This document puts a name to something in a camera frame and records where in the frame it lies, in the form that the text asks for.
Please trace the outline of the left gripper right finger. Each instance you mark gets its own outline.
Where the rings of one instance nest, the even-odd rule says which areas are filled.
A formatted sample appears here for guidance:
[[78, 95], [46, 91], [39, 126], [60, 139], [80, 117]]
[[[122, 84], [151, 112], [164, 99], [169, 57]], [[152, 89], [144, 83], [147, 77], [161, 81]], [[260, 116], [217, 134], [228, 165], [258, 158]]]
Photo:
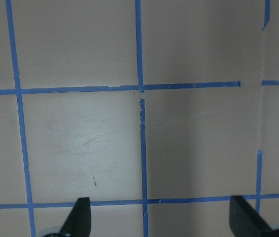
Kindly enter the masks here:
[[273, 232], [243, 196], [230, 196], [229, 227], [235, 237], [266, 237]]

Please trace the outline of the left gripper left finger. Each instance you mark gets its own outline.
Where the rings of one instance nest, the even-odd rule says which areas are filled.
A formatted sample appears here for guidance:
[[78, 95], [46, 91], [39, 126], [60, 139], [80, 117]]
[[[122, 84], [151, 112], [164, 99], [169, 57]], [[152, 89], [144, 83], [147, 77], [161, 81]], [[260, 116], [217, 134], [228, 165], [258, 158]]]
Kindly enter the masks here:
[[91, 205], [88, 197], [78, 198], [59, 231], [62, 237], [88, 237], [91, 233]]

